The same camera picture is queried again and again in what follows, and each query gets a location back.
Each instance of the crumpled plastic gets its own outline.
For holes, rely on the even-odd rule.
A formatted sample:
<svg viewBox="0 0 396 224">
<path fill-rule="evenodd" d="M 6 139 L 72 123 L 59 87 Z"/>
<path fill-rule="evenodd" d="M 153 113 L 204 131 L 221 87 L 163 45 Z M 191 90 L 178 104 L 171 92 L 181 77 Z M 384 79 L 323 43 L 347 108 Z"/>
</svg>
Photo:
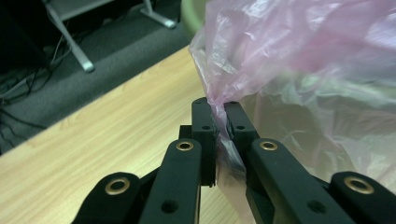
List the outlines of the crumpled plastic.
<svg viewBox="0 0 396 224">
<path fill-rule="evenodd" d="M 357 171 L 396 192 L 396 1 L 212 0 L 205 9 L 190 52 L 220 126 L 218 184 L 244 223 L 253 221 L 225 129 L 230 101 L 310 174 Z"/>
</svg>

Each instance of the light wood tabletop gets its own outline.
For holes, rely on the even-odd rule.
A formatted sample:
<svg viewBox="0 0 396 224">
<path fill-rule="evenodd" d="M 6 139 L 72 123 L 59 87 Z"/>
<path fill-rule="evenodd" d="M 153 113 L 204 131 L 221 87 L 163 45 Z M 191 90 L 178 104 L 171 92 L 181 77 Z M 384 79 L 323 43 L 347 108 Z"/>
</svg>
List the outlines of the light wood tabletop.
<svg viewBox="0 0 396 224">
<path fill-rule="evenodd" d="M 72 222 L 106 175 L 157 168 L 203 96 L 182 49 L 9 151 L 0 158 L 0 223 Z M 218 187 L 203 187 L 200 222 L 240 220 Z"/>
</svg>

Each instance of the plastic bag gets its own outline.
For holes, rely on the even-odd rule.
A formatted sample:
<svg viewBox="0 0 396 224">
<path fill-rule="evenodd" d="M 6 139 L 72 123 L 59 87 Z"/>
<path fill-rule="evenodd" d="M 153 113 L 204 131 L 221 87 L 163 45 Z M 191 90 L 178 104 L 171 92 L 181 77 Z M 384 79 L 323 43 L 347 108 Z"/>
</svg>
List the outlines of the plastic bag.
<svg viewBox="0 0 396 224">
<path fill-rule="evenodd" d="M 396 192 L 396 1 L 213 0 L 190 51 L 234 204 L 246 206 L 245 169 L 224 129 L 230 101 L 312 175 L 354 170 Z"/>
</svg>

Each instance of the gray carpet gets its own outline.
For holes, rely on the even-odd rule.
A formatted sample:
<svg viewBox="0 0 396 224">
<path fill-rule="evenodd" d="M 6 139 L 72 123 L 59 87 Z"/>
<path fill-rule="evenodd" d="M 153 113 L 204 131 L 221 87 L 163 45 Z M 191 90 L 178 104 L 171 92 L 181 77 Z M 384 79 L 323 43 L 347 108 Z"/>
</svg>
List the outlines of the gray carpet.
<svg viewBox="0 0 396 224">
<path fill-rule="evenodd" d="M 79 43 L 94 63 L 94 72 L 84 73 L 68 54 L 40 91 L 2 109 L 18 119 L 49 127 L 189 44 L 181 24 L 168 30 L 140 14 L 138 8 L 133 7 L 122 19 L 105 23 Z M 179 10 L 179 0 L 157 2 L 156 11 L 169 19 L 176 20 Z M 42 131 L 4 113 L 0 120 L 3 154 L 25 141 L 23 137 Z"/>
</svg>

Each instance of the desk leg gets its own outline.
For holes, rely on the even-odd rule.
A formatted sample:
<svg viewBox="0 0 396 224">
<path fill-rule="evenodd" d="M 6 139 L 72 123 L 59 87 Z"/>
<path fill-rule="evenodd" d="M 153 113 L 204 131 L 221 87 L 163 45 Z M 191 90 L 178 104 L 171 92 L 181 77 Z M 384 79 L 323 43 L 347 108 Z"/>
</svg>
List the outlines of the desk leg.
<svg viewBox="0 0 396 224">
<path fill-rule="evenodd" d="M 144 0 L 144 2 L 145 2 L 145 7 L 140 10 L 141 13 L 143 13 L 144 15 L 150 17 L 151 19 L 159 22 L 166 28 L 173 29 L 176 27 L 175 21 L 169 20 L 169 19 L 165 18 L 164 16 L 156 13 L 154 10 L 152 10 L 152 6 L 151 6 L 151 3 L 149 0 Z"/>
<path fill-rule="evenodd" d="M 50 5 L 50 3 L 45 3 L 45 6 L 46 6 L 47 11 L 49 12 L 50 16 L 52 17 L 53 22 L 55 23 L 56 27 L 61 31 L 61 33 L 64 35 L 64 38 L 67 40 L 67 43 L 69 44 L 73 54 L 75 55 L 77 61 L 81 65 L 81 67 L 84 69 L 85 72 L 93 71 L 94 70 L 93 64 L 88 59 L 88 57 L 85 55 L 85 53 L 81 50 L 81 48 L 78 46 L 78 44 L 76 44 L 73 37 L 69 34 L 66 27 L 64 26 L 64 23 L 59 18 L 58 14 L 55 12 L 55 9 L 53 9 L 53 7 Z"/>
</svg>

